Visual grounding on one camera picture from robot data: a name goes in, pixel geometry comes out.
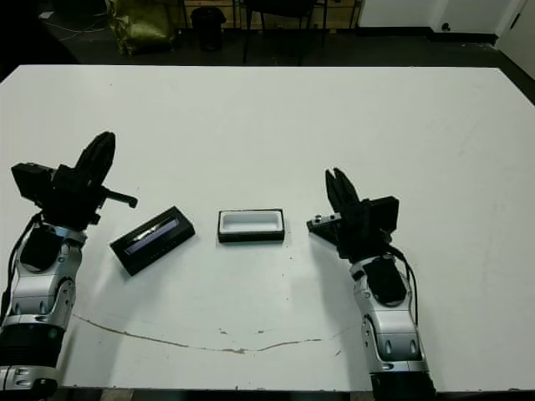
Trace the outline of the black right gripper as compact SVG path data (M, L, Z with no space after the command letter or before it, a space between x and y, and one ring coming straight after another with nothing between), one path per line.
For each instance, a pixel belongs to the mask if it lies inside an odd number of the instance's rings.
M337 251L339 257L361 261L385 253L395 231L395 199L363 199L339 168L325 171L325 185L329 203L341 209L338 223Z

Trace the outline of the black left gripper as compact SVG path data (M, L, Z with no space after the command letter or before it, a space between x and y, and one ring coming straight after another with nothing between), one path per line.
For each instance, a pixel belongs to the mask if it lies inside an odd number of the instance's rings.
M84 231L98 225L100 209L107 200L136 208L138 199L110 190L103 182L113 164L115 134L97 135L83 150L74 168L60 165L54 172L50 188L43 195L43 219L50 225Z

